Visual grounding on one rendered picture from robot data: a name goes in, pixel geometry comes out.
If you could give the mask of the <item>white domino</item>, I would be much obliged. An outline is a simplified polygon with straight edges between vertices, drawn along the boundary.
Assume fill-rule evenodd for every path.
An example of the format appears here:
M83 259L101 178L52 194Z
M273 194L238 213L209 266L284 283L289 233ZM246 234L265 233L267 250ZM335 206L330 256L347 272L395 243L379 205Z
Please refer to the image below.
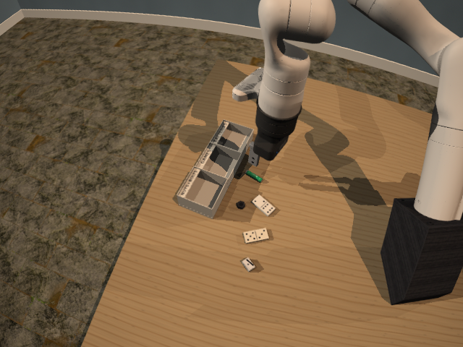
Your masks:
M243 232L243 234L244 234L246 244L269 239L266 228L262 228L262 229L258 229L254 231L246 231L246 232Z
M269 202L267 202L263 197L258 195L253 201L252 204L256 206L260 211L262 211L265 215L269 216L274 210L275 207L272 206Z

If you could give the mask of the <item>grey three-compartment bin rack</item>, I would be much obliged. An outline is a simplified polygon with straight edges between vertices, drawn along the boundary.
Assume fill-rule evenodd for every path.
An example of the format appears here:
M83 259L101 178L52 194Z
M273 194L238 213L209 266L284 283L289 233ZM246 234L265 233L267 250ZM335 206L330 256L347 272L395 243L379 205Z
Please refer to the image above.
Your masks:
M177 193L179 206L213 219L252 142L253 132L223 120Z

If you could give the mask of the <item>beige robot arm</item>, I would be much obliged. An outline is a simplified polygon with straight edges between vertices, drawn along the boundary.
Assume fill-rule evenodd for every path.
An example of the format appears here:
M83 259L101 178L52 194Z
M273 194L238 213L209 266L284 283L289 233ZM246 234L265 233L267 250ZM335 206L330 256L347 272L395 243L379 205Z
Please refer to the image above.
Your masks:
M419 0L347 0L415 50L439 76L414 208L436 220L463 213L463 38L438 22ZM264 85L282 95L304 90L310 57L287 43L322 43L334 31L331 0L260 0ZM283 38L283 39L281 39Z

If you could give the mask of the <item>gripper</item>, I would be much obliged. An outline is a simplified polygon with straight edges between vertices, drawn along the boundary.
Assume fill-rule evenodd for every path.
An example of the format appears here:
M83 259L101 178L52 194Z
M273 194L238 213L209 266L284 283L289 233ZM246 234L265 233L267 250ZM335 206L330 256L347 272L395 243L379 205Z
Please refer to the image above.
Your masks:
M273 160L294 131L302 110L304 90L295 95L282 95L263 83L264 68L256 69L232 90L232 98L242 102L257 99L255 141L250 143L248 163L258 166L259 158Z

